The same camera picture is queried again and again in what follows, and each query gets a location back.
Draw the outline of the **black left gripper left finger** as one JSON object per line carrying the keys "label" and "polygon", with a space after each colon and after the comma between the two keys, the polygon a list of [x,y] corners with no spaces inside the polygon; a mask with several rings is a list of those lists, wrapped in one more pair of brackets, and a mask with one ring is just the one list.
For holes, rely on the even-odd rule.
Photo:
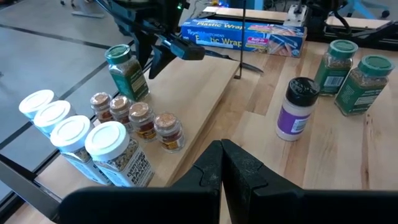
{"label": "black left gripper left finger", "polygon": [[169,187],[87,187],[60,204],[62,223],[218,223],[223,147],[213,141]]}

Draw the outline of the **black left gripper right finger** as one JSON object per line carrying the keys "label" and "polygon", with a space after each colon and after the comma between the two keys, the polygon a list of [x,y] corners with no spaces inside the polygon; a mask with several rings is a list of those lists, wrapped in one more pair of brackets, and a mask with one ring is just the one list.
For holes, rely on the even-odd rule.
{"label": "black left gripper right finger", "polygon": [[397,192],[303,189],[229,139],[223,187],[232,223],[397,223]]}

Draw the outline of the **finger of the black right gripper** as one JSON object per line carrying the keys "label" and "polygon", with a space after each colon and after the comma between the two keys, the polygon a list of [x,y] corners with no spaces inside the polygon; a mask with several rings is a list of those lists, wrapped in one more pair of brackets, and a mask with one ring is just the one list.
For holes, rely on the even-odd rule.
{"label": "finger of the black right gripper", "polygon": [[169,52],[183,60],[202,60],[205,48],[176,34],[158,35]]}
{"label": "finger of the black right gripper", "polygon": [[164,45],[155,45],[152,47],[154,57],[149,70],[149,79],[154,79],[172,60],[176,58],[170,49]]}

